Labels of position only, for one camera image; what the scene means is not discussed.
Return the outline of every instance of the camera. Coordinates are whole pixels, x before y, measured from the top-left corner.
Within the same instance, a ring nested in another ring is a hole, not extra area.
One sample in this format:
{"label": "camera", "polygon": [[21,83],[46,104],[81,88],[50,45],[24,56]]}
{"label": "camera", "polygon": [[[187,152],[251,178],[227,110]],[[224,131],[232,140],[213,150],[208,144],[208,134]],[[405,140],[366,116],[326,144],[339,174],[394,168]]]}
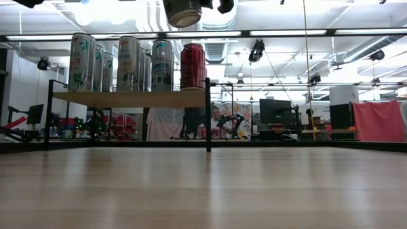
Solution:
{"label": "camera", "polygon": [[47,71],[50,70],[50,62],[48,61],[48,57],[41,57],[41,60],[39,60],[37,68],[39,70]]}
{"label": "camera", "polygon": [[249,61],[254,63],[260,60],[265,50],[265,44],[262,39],[257,39],[253,48],[250,51]]}

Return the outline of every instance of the can on table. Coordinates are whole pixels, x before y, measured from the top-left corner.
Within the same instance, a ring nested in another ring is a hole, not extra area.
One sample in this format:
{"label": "can on table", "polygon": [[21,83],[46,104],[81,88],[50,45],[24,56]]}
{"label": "can on table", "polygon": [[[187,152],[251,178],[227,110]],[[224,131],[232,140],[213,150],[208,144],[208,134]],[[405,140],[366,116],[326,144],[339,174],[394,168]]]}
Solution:
{"label": "can on table", "polygon": [[132,36],[122,36],[119,39],[117,92],[138,91],[139,57],[140,41]]}
{"label": "can on table", "polygon": [[146,71],[146,66],[145,66],[145,56],[146,56],[146,51],[143,48],[140,48],[140,68],[139,68],[139,77],[138,79],[138,91],[143,92],[144,91],[144,80],[145,80],[145,71]]}
{"label": "can on table", "polygon": [[146,52],[144,56],[144,91],[151,91],[151,53]]}
{"label": "can on table", "polygon": [[96,45],[95,48],[95,73],[93,74],[93,91],[102,91],[103,57],[104,48]]}
{"label": "can on table", "polygon": [[113,54],[103,53],[102,92],[113,91]]}
{"label": "can on table", "polygon": [[174,82],[174,54],[172,44],[165,40],[156,40],[151,54],[151,91],[170,92]]}
{"label": "can on table", "polygon": [[181,90],[205,90],[205,51],[201,45],[187,44],[181,52]]}
{"label": "can on table", "polygon": [[68,92],[91,92],[96,40],[91,35],[75,33],[71,40]]}

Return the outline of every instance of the fluorescent light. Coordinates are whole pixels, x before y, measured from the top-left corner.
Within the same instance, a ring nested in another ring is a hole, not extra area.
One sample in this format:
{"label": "fluorescent light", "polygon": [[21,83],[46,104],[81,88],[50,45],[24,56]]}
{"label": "fluorescent light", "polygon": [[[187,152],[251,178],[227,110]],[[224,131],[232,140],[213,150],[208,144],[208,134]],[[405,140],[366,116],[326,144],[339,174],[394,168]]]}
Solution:
{"label": "fluorescent light", "polygon": [[72,35],[21,35],[6,36],[10,41],[50,41],[50,40],[70,40]]}
{"label": "fluorescent light", "polygon": [[157,38],[157,33],[138,33],[138,34],[92,34],[95,39],[119,39],[122,36],[133,36],[135,38]]}
{"label": "fluorescent light", "polygon": [[192,43],[201,43],[201,44],[230,44],[230,43],[239,43],[238,40],[193,40]]}
{"label": "fluorescent light", "polygon": [[335,34],[349,35],[349,34],[402,34],[407,33],[407,29],[338,29]]}
{"label": "fluorescent light", "polygon": [[[326,30],[311,30],[307,31],[308,35],[323,35]],[[251,31],[250,36],[289,36],[289,35],[305,35],[305,30],[302,31]]]}
{"label": "fluorescent light", "polygon": [[220,36],[240,36],[240,31],[211,31],[211,32],[168,32],[169,38],[182,38],[182,37],[220,37]]}

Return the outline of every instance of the silver can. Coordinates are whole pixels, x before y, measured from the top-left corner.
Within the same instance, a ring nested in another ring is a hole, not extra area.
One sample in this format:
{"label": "silver can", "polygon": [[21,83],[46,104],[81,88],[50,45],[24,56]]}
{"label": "silver can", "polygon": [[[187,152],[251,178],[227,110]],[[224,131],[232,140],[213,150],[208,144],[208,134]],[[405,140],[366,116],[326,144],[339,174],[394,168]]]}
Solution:
{"label": "silver can", "polygon": [[144,91],[144,80],[145,80],[145,75],[144,71],[146,70],[145,68],[145,57],[146,56],[146,51],[143,48],[140,48],[140,68],[139,68],[139,77],[136,79],[139,81],[138,87],[139,87],[139,92]]}
{"label": "silver can", "polygon": [[113,91],[113,54],[103,53],[102,92]]}
{"label": "silver can", "polygon": [[102,91],[103,57],[104,48],[96,45],[95,48],[95,72],[93,74],[93,91]]}
{"label": "silver can", "polygon": [[197,0],[163,0],[168,23],[176,28],[193,25],[201,19],[202,10]]}
{"label": "silver can", "polygon": [[119,40],[117,92],[138,91],[140,41],[132,36]]}
{"label": "silver can", "polygon": [[170,92],[174,82],[174,54],[172,44],[156,40],[151,51],[151,91]]}
{"label": "silver can", "polygon": [[69,62],[68,92],[91,92],[95,62],[95,38],[83,33],[73,34]]}
{"label": "silver can", "polygon": [[144,91],[151,91],[151,53],[146,52],[144,56]]}

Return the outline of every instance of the black metal frame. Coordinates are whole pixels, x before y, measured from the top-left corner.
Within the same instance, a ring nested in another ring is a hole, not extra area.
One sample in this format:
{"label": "black metal frame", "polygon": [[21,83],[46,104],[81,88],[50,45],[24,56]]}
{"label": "black metal frame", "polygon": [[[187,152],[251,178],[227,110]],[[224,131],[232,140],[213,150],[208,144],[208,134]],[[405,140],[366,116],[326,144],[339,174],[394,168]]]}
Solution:
{"label": "black metal frame", "polygon": [[[210,136],[210,79],[205,79],[205,123],[207,130],[207,137],[202,142],[191,141],[172,141],[172,142],[117,142],[117,141],[96,141],[94,134],[89,141],[63,141],[63,142],[49,142],[50,140],[50,124],[51,124],[51,111],[52,111],[52,99],[53,99],[53,84],[60,83],[66,85],[63,82],[56,80],[50,80],[48,88],[48,104],[46,111],[46,125],[45,125],[45,140],[41,144],[39,142],[31,143],[4,143],[7,151],[2,153],[16,153],[27,151],[38,151],[44,149],[64,149],[64,148],[84,148],[84,147],[184,147],[184,148],[201,148],[205,147],[206,151],[210,153],[212,148],[228,148],[228,147],[340,147],[340,148],[355,148],[355,149],[372,149],[372,150],[384,150],[384,151],[397,151],[407,152],[407,144],[405,143],[393,143],[393,142],[352,142],[352,141],[298,141],[298,142],[249,142],[249,141],[228,141],[228,142],[212,142]],[[95,120],[95,109],[93,112],[92,120]],[[93,122],[92,132],[95,131],[95,122]]]}
{"label": "black metal frame", "polygon": [[[45,119],[45,131],[44,131],[44,150],[49,150],[50,145],[50,127],[51,127],[51,113],[52,113],[52,99],[53,99],[53,84],[59,83],[64,86],[68,86],[68,84],[63,83],[57,80],[50,80],[48,84],[48,99],[46,104],[46,119]],[[68,123],[69,117],[69,101],[66,104],[66,125]]]}
{"label": "black metal frame", "polygon": [[[346,30],[346,31],[358,31],[358,30],[365,30],[366,32],[361,33],[353,33],[353,34],[336,34],[338,30]],[[378,27],[378,28],[335,28],[335,29],[307,29],[309,34],[307,37],[309,38],[332,38],[332,37],[350,37],[350,36],[407,36],[407,32],[405,32],[405,27]],[[313,31],[320,31],[324,30],[325,33],[313,33]],[[269,34],[262,34],[262,35],[251,35],[251,32],[261,32],[261,31],[271,31]],[[227,31],[227,32],[239,32],[240,35],[238,36],[231,36],[229,34],[225,34],[223,36],[200,36],[200,33],[203,31],[159,31],[159,32],[110,32],[110,33],[93,33],[95,37],[103,36],[103,35],[113,35],[110,38],[97,38],[96,41],[118,41],[120,36],[135,36],[137,39],[141,40],[153,40],[153,39],[213,39],[213,38],[305,38],[305,34],[286,34],[279,32],[295,32],[295,31],[305,31],[305,29],[258,29],[258,30],[235,30],[235,31]],[[172,34],[189,34],[188,36],[174,36]],[[72,35],[69,34],[9,34],[9,35],[2,35],[0,36],[0,42],[44,42],[44,39],[12,39],[9,40],[8,36],[13,37],[27,37],[27,36],[66,36]],[[46,42],[59,42],[59,41],[71,41],[71,39],[47,39]]]}

